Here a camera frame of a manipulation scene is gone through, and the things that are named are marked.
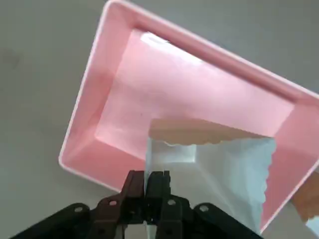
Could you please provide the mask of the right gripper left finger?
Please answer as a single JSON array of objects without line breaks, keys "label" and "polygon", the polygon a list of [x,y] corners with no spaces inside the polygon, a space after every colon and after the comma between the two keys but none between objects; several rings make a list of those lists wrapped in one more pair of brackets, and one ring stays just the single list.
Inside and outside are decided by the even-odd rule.
[{"label": "right gripper left finger", "polygon": [[14,235],[15,239],[124,238],[125,227],[145,220],[144,172],[131,170],[120,193],[103,198],[94,209],[71,204]]}]

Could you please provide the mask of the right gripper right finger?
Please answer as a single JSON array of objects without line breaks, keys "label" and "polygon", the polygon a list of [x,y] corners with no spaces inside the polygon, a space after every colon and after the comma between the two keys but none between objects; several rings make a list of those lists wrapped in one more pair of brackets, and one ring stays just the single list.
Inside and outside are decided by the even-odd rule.
[{"label": "right gripper right finger", "polygon": [[157,239],[259,239],[260,235],[211,203],[194,208],[173,195],[169,171],[154,171],[147,180],[147,223]]}]

